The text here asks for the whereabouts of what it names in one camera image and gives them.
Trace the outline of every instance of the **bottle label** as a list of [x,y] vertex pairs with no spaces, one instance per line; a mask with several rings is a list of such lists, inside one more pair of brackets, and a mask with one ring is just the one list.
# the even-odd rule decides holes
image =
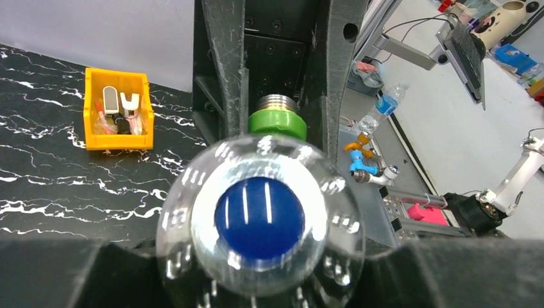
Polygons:
[[395,105],[394,102],[395,99],[394,98],[387,98],[386,96],[382,96],[380,99],[378,99],[378,101],[376,102],[376,109],[378,109],[378,111],[382,114],[384,114],[385,116],[390,116],[393,111],[395,111]]

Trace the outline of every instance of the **plastic bottle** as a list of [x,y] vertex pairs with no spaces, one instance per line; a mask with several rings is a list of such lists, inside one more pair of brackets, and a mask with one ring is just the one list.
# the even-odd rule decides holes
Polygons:
[[378,125],[395,111],[398,104],[404,99],[408,87],[408,85],[402,83],[391,87],[378,99],[372,110],[357,122],[359,129],[368,134],[373,133]]
[[525,85],[529,81],[531,81],[533,78],[537,77],[544,71],[544,63],[540,62],[535,64],[535,66],[531,67],[528,71],[522,74],[522,77],[518,79],[518,83],[520,85]]

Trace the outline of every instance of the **plastic storage bin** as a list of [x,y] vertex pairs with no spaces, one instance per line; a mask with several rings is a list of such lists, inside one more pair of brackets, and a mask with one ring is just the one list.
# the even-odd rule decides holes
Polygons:
[[[142,135],[106,135],[95,133],[98,120],[96,101],[103,103],[102,89],[113,86],[118,93],[127,96],[140,94],[139,112],[142,119]],[[106,69],[85,70],[85,105],[83,123],[87,150],[148,150],[153,148],[153,109],[149,100],[148,77],[140,73],[109,71]]]
[[521,51],[516,55],[508,55],[508,53],[512,51],[519,51],[519,49],[510,44],[506,44],[495,51],[495,56],[497,60],[501,61],[502,63],[506,63],[517,68],[518,70],[516,71],[516,74],[521,75],[536,64],[533,59]]

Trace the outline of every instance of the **blue pipe fitting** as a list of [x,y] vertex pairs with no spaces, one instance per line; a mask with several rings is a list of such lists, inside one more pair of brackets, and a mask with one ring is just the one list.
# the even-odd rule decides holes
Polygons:
[[378,174],[378,167],[370,167],[362,163],[362,152],[359,150],[353,150],[350,152],[350,159],[353,164],[350,165],[350,172],[354,171],[366,171],[371,175]]

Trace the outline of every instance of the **pink block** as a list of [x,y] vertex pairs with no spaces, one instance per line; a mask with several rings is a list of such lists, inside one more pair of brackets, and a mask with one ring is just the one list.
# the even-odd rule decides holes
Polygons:
[[432,207],[426,209],[419,203],[414,204],[413,207],[408,209],[408,216],[413,220],[433,223],[435,225],[449,225],[441,210]]

